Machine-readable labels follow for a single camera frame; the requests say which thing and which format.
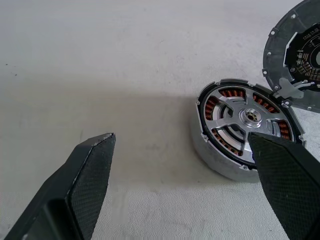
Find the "textured grip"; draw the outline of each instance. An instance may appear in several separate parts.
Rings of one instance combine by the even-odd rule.
[[[265,196],[288,237],[319,239],[319,162],[285,139],[255,133],[249,142]]]
[[[92,149],[69,195],[84,240],[92,237],[106,195],[115,141],[113,135]]]

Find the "brushless motor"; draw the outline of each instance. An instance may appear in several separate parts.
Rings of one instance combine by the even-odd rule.
[[[250,132],[303,144],[303,130],[294,112],[272,93],[240,79],[213,82],[201,91],[191,133],[196,151],[211,169],[236,181],[258,182]]]

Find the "metal hub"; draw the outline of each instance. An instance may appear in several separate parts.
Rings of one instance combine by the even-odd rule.
[[[261,126],[261,114],[253,108],[247,108],[241,111],[239,114],[239,118],[242,123],[249,128],[259,128]]]

